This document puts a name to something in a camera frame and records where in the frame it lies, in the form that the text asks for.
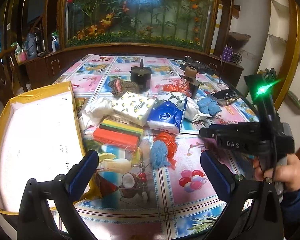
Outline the right hand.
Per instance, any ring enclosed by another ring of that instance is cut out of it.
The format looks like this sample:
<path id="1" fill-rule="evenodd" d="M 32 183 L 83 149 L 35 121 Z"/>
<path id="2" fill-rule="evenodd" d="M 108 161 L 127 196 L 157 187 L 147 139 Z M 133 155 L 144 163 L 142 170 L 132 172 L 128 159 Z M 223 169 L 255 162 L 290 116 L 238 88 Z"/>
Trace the right hand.
<path id="1" fill-rule="evenodd" d="M 287 155 L 286 165 L 279 165 L 275 170 L 271 168 L 266 171 L 262 171 L 260 162 L 255 157 L 253 168 L 255 178 L 258 181 L 262 181 L 264 178 L 272 178 L 275 182 L 284 183 L 289 192 L 298 191 L 300 189 L 300 160 L 296 154 Z"/>

